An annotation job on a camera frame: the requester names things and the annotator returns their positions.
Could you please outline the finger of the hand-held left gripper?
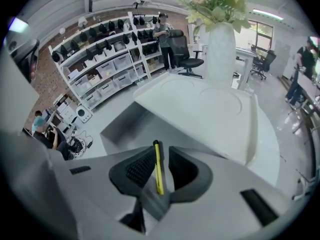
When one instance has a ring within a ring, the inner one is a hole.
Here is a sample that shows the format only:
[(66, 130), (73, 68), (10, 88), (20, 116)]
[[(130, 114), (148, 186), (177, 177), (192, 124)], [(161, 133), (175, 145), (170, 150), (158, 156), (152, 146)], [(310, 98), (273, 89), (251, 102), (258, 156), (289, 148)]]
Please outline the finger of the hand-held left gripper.
[(18, 69), (30, 84), (36, 79), (40, 41), (30, 39), (10, 51), (9, 54)]
[(38, 98), (9, 53), (0, 51), (0, 132), (21, 131)]

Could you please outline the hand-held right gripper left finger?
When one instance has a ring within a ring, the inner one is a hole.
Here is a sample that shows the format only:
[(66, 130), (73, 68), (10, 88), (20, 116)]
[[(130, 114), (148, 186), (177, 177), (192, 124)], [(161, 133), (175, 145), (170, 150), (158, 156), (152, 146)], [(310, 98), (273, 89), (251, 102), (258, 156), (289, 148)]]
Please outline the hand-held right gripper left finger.
[(148, 240), (141, 196), (155, 169), (153, 146), (69, 161), (54, 154), (51, 163), (74, 218), (72, 240)]

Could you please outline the yellow pencil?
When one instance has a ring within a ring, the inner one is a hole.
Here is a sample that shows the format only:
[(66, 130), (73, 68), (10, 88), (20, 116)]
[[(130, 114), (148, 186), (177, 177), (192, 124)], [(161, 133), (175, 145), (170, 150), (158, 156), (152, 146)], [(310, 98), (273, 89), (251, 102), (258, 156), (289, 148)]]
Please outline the yellow pencil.
[(164, 195), (164, 185), (163, 185), (163, 178), (162, 178), (162, 170), (161, 170), (161, 151), (160, 151), (160, 144), (158, 140), (153, 141), (153, 146), (155, 149), (155, 180), (156, 180), (156, 190), (157, 193), (161, 196)]

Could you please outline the white box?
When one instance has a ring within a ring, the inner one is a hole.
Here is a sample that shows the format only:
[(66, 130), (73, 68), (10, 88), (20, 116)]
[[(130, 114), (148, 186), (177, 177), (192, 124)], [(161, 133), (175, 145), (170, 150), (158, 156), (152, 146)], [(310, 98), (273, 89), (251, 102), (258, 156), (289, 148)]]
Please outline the white box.
[(149, 146), (160, 138), (177, 146), (198, 143), (249, 166), (258, 146), (258, 99), (204, 79), (164, 73), (132, 95), (133, 102), (101, 132), (107, 154)]

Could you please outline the ceiling light panel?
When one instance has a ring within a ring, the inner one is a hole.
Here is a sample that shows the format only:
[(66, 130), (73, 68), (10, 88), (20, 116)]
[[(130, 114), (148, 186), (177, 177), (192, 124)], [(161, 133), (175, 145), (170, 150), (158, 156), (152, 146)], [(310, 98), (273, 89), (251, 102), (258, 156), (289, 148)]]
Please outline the ceiling light panel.
[(16, 32), (16, 33), (23, 33), (27, 28), (29, 24), (25, 22), (24, 20), (14, 17), (9, 25), (9, 31)]
[(276, 15), (276, 14), (273, 14), (273, 13), (270, 13), (270, 12), (267, 12), (267, 11), (255, 9), (255, 8), (252, 10), (252, 12), (257, 14), (257, 15), (266, 16), (266, 17), (273, 18), (273, 19), (278, 20), (278, 21), (282, 21), (284, 19), (283, 17), (281, 17), (279, 15)]

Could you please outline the white drawer cabinet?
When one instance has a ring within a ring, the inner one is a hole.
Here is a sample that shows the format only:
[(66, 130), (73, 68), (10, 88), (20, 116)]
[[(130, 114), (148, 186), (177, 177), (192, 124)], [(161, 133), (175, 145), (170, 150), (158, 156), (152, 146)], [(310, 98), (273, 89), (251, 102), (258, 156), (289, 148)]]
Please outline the white drawer cabinet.
[(65, 133), (77, 116), (77, 103), (74, 102), (67, 94), (60, 94), (53, 102), (53, 106), (56, 109), (56, 113), (60, 120), (57, 127)]

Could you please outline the white round-faced device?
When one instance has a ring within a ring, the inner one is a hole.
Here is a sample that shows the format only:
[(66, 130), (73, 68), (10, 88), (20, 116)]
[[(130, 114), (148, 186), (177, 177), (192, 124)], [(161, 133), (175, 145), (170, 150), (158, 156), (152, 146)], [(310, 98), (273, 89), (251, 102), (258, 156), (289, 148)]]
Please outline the white round-faced device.
[(84, 124), (87, 123), (93, 116), (83, 105), (79, 105), (75, 112), (77, 118)]

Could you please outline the row of black headsets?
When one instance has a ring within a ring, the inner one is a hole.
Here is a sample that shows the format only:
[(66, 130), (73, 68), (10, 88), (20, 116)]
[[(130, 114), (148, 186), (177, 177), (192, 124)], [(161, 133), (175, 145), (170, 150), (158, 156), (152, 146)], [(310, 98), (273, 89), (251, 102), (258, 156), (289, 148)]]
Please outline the row of black headsets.
[(51, 57), (55, 63), (62, 64), (82, 49), (108, 37), (127, 35), (134, 29), (152, 29), (158, 17), (148, 14), (133, 14), (107, 19), (77, 30), (52, 49)]

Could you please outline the row of clear storage bins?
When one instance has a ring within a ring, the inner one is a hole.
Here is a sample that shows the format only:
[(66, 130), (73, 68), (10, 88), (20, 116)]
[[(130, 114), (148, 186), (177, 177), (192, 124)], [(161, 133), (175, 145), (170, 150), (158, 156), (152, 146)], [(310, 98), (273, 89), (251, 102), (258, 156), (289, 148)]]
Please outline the row of clear storage bins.
[(116, 92), (146, 77), (143, 62), (135, 62), (129, 52), (122, 52), (75, 76), (71, 89), (81, 104), (93, 110)]

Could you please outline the long white desk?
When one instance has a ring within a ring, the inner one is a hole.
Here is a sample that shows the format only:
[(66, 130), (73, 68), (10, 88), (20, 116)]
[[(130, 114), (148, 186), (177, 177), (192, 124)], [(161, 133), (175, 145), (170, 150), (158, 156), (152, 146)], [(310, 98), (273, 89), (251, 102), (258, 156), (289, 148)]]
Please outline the long white desk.
[(307, 78), (302, 72), (298, 72), (297, 83), (302, 88), (302, 93), (305, 96), (304, 102), (293, 110), (293, 112), (301, 114), (305, 111), (305, 106), (309, 108), (306, 117), (300, 120), (299, 124), (294, 128), (293, 134), (295, 134), (305, 122), (306, 119), (316, 114), (320, 118), (320, 89), (318, 85)]

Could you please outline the white vase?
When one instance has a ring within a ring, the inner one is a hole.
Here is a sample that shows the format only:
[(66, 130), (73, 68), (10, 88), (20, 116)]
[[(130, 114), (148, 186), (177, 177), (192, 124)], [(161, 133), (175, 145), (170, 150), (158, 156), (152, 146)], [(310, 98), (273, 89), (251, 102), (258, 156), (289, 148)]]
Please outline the white vase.
[(214, 25), (209, 32), (205, 59), (205, 79), (216, 86), (230, 88), (236, 64), (236, 40), (230, 23)]

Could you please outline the small white desk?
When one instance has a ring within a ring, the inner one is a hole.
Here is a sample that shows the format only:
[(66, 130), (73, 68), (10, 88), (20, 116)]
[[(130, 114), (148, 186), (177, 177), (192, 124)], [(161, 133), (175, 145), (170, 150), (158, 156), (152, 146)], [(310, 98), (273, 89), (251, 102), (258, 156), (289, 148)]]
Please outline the small white desk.
[(239, 57), (240, 59), (243, 59), (245, 62), (244, 73), (241, 76), (241, 80), (238, 86), (239, 90), (244, 91), (248, 86), (248, 79), (253, 67), (253, 60), (258, 56), (258, 54), (251, 50), (236, 47), (236, 56)]

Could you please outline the black office chair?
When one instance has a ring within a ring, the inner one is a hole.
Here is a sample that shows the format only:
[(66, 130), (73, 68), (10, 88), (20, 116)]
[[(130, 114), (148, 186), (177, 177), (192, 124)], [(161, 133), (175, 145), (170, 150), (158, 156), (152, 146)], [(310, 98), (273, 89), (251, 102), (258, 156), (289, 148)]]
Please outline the black office chair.
[(184, 32), (179, 29), (172, 29), (167, 38), (167, 42), (172, 49), (176, 67), (183, 68), (186, 72), (179, 72), (179, 75), (196, 77), (202, 79), (201, 75), (193, 73), (192, 69), (201, 66), (204, 63), (203, 59), (198, 58), (202, 50), (195, 50), (195, 58), (190, 57), (187, 38)]
[(260, 76), (261, 80), (266, 80), (265, 73), (270, 70), (271, 63), (276, 59), (276, 54), (273, 50), (267, 52), (266, 57), (257, 58), (255, 57), (252, 62), (251, 75)]

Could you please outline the window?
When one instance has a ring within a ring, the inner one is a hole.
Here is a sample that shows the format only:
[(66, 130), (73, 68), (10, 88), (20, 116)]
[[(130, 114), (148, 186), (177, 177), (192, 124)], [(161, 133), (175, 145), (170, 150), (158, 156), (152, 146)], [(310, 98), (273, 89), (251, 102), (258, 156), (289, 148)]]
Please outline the window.
[(252, 45), (260, 52), (267, 52), (271, 49), (274, 28), (270, 25), (249, 21), (250, 31), (253, 33)]

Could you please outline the artificial flower bouquet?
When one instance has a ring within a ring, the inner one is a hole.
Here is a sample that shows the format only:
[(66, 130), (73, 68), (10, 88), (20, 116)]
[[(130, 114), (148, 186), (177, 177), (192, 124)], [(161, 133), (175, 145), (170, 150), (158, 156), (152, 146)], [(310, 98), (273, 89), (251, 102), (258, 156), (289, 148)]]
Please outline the artificial flower bouquet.
[(193, 34), (197, 35), (201, 27), (206, 32), (214, 30), (218, 24), (226, 23), (240, 33), (243, 28), (249, 29), (251, 24), (246, 17), (247, 0), (178, 0), (188, 11), (186, 19), (194, 24)]

